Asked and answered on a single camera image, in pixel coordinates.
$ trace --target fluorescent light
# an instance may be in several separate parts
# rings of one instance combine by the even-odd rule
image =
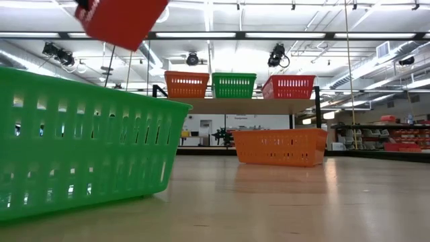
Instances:
[[[322,117],[325,120],[332,120],[332,119],[335,119],[335,113],[334,112],[329,112],[329,113],[326,113],[326,114],[322,115]]]
[[[324,33],[246,33],[246,38],[324,38]]]
[[[430,93],[430,89],[428,89],[428,90],[425,90],[425,89],[423,89],[423,90],[410,90],[409,92],[410,93]]]
[[[228,32],[163,32],[155,34],[159,38],[234,38],[236,33]]]
[[[389,82],[390,82],[389,80],[379,81],[379,82],[377,82],[377,83],[375,83],[375,84],[371,84],[370,86],[366,87],[365,89],[366,89],[366,90],[369,90],[369,89],[375,89],[375,88],[377,88],[377,87],[381,87],[381,86],[383,86],[383,85],[385,85],[385,84],[387,84],[387,83],[389,83]]]
[[[408,88],[407,89],[412,89],[412,88],[417,88],[417,87],[422,87],[425,85],[430,85],[430,78],[429,79],[424,79],[422,81],[415,81],[411,84],[408,84]]]
[[[412,38],[416,34],[414,33],[350,33],[350,38]],[[335,34],[335,38],[346,38],[346,33]]]
[[[58,33],[0,32],[0,38],[60,38]]]
[[[308,119],[306,119],[306,120],[303,120],[303,121],[302,121],[302,123],[303,123],[303,124],[311,124],[311,123],[312,123],[312,120],[311,120],[310,118],[308,118]]]
[[[70,38],[90,38],[86,33],[69,33]]]
[[[402,90],[364,90],[365,93],[402,93]]]
[[[382,101],[382,100],[387,99],[387,98],[392,97],[392,96],[393,96],[393,94],[385,95],[385,96],[382,96],[382,97],[375,98],[372,101],[373,102],[378,102],[378,101]]]
[[[367,101],[355,101],[354,102],[354,107],[358,106],[358,105],[362,105],[365,104]],[[352,102],[346,103],[342,105],[343,107],[352,107]]]

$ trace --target shelf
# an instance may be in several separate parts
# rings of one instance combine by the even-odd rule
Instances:
[[[315,106],[311,99],[200,99],[170,98],[191,104],[189,114],[296,114]]]
[[[331,128],[336,129],[387,129],[387,130],[430,130],[430,126],[413,126],[413,125],[333,125]]]

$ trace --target orange basket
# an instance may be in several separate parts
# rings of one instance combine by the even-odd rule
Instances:
[[[318,129],[234,131],[239,161],[313,167],[324,160],[327,132]]]
[[[166,71],[165,78],[169,97],[204,98],[209,82],[207,73]]]
[[[263,86],[265,99],[310,99],[314,75],[273,75]]]

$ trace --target plastic basket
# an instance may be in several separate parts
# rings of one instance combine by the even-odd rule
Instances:
[[[209,74],[166,71],[165,78],[169,97],[204,98]]]
[[[324,160],[327,132],[321,129],[234,131],[242,163],[313,167]]]
[[[163,191],[189,108],[0,68],[0,221]]]
[[[263,86],[265,99],[310,99],[314,75],[272,75]]]
[[[257,74],[213,73],[212,93],[215,98],[252,98]]]

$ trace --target wooden floor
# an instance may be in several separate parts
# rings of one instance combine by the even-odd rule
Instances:
[[[430,241],[430,165],[182,156],[163,193],[3,227],[0,241]]]

